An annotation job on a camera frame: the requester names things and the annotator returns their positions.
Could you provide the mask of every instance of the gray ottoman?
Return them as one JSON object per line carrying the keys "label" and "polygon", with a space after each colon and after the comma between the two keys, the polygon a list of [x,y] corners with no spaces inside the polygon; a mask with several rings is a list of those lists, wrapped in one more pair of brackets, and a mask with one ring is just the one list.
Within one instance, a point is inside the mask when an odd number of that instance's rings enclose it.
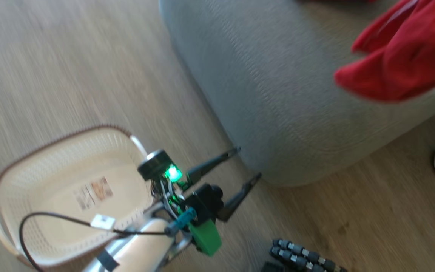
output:
{"label": "gray ottoman", "polygon": [[160,0],[176,48],[242,159],[295,186],[347,167],[435,114],[435,93],[401,105],[338,88],[333,72],[395,0]]}

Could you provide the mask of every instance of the green led light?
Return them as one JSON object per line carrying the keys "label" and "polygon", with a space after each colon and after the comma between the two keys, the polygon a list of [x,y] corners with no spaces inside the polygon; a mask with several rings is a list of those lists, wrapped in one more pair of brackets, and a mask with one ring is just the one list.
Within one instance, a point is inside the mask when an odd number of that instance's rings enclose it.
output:
{"label": "green led light", "polygon": [[171,182],[176,182],[182,177],[182,172],[175,165],[169,167],[165,172],[165,177]]}

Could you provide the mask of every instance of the basket rim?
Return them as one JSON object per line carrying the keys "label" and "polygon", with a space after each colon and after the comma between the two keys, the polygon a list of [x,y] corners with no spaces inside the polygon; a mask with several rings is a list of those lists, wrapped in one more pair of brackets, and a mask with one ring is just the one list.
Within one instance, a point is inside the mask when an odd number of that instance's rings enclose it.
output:
{"label": "basket rim", "polygon": [[46,148],[49,148],[51,146],[54,146],[58,143],[60,143],[61,141],[65,141],[71,137],[86,133],[88,131],[92,131],[92,130],[99,130],[99,129],[115,129],[117,131],[120,131],[121,133],[125,134],[127,137],[132,136],[132,133],[130,133],[128,130],[123,129],[119,126],[115,126],[115,125],[110,125],[110,124],[104,124],[104,125],[98,125],[98,126],[92,126],[92,127],[88,127],[86,129],[82,129],[80,131],[77,132],[73,132],[73,133],[69,133],[65,136],[62,136],[60,138],[57,138],[43,146],[40,146],[39,148],[36,148],[36,150],[31,151],[30,153],[27,153],[26,155],[23,155],[22,157],[20,157],[19,159],[15,160],[14,162],[12,162],[10,165],[8,165],[1,173],[0,173],[0,183],[2,178],[5,176],[5,174],[12,169],[14,166],[16,166],[17,164],[21,163],[22,161],[26,160],[27,158],[35,155],[36,153],[39,153],[43,150],[45,150]]}

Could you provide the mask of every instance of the black tape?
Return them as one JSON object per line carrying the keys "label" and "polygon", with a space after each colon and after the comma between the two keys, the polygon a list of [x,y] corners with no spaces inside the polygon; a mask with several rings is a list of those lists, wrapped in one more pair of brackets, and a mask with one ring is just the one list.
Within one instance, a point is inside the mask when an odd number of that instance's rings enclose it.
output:
{"label": "black tape", "polygon": [[110,255],[107,250],[103,250],[97,256],[97,260],[100,261],[103,267],[109,272],[112,272],[120,264],[117,263],[112,255]]}

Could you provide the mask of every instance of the label sticker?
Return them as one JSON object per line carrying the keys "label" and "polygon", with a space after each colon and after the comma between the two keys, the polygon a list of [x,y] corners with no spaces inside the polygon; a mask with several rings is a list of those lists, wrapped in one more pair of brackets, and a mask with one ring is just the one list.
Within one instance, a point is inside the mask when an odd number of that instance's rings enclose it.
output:
{"label": "label sticker", "polygon": [[97,181],[92,181],[85,184],[77,190],[73,191],[73,195],[78,203],[80,210],[85,211],[98,206],[106,199],[114,196],[112,189],[107,183],[105,177],[101,177]]}

